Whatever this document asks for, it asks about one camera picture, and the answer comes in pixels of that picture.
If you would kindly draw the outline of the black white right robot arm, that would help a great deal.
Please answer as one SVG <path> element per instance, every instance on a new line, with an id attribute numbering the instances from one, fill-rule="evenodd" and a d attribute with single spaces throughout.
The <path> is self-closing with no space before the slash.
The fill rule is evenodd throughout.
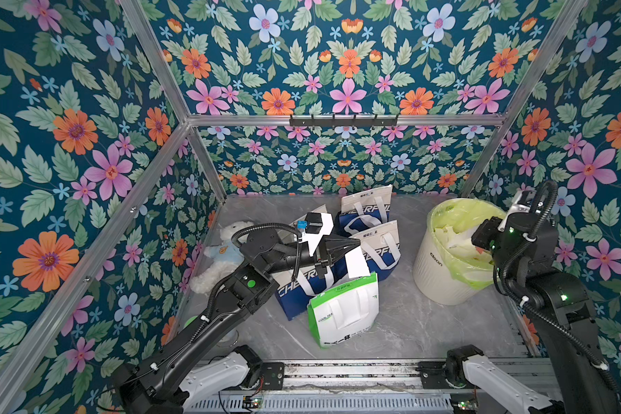
<path id="1" fill-rule="evenodd" d="M 474 345 L 448 352 L 443 377 L 453 388 L 480 389 L 510 413 L 620 413 L 593 300 L 579 279 L 552 266 L 559 233 L 550 212 L 558 184 L 547 180 L 533 200 L 527 197 L 518 193 L 506 216 L 482 222 L 471 242 L 491 254 L 495 285 L 535 324 L 562 398 L 536 393 Z"/>

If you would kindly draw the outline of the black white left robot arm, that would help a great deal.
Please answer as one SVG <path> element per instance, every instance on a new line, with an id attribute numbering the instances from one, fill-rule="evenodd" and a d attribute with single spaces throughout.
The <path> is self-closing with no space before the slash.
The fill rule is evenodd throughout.
<path id="1" fill-rule="evenodd" d="M 298 275 L 308 266 L 325 271 L 361 246 L 354 238 L 279 223 L 239 229 L 231 242 L 243 262 L 210 290 L 205 309 L 143 362 L 124 363 L 112 374 L 122 412 L 183 413 L 227 388 L 262 386 L 262 359 L 248 346 L 209 363 L 204 359 L 278 291 L 274 274 Z"/>

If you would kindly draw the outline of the white receipt bag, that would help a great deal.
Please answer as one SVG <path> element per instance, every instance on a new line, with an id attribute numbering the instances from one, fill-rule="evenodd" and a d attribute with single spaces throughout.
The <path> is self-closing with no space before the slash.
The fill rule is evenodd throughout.
<path id="1" fill-rule="evenodd" d="M 361 247 L 350 250 L 346 253 L 344 259 L 346 262 L 348 279 L 360 279 L 371 274 Z"/>

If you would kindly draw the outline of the green white takeout bag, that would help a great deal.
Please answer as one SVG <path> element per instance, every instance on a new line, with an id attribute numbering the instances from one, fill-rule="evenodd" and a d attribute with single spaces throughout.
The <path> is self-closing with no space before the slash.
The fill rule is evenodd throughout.
<path id="1" fill-rule="evenodd" d="M 350 279 L 319 294 L 307 306 L 309 330 L 321 348 L 368 331 L 380 312 L 376 273 Z"/>

